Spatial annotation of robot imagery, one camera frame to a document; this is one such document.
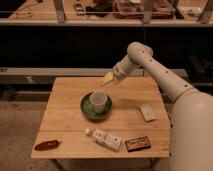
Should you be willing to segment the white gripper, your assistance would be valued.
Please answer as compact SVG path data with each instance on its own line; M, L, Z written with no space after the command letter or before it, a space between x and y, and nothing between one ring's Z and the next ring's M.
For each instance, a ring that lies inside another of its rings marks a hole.
M108 72L101 81L102 85L106 85L109 82L114 80L114 77L117 80L125 79L133 70L135 69L135 64L130 60L128 56L125 56L121 61L119 61L113 67L113 73Z

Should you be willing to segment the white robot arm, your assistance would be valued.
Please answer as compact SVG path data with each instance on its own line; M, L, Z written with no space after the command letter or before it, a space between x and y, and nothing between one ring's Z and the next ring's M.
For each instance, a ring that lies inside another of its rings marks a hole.
M169 171L213 171L213 96L153 58L150 47L132 42L126 56L108 72L102 85L125 79L143 67L174 102L171 112Z

